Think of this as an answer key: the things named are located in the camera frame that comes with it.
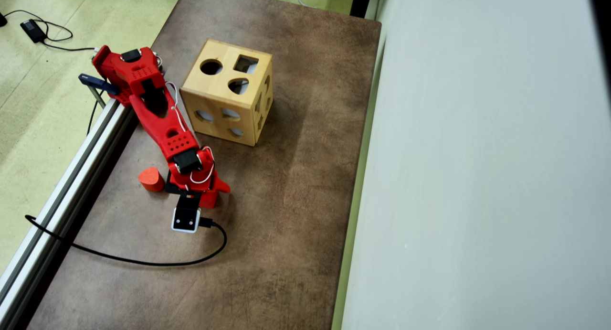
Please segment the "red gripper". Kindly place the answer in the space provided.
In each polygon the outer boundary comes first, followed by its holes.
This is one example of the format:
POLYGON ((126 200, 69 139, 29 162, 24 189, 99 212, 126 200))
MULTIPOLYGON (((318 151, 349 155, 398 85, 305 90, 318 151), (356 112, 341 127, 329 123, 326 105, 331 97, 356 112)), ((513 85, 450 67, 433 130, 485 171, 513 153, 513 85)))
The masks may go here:
POLYGON ((168 164, 165 191, 171 194, 231 193, 231 187, 218 177, 215 168, 215 164, 208 164, 201 170, 180 173, 177 164, 168 164))

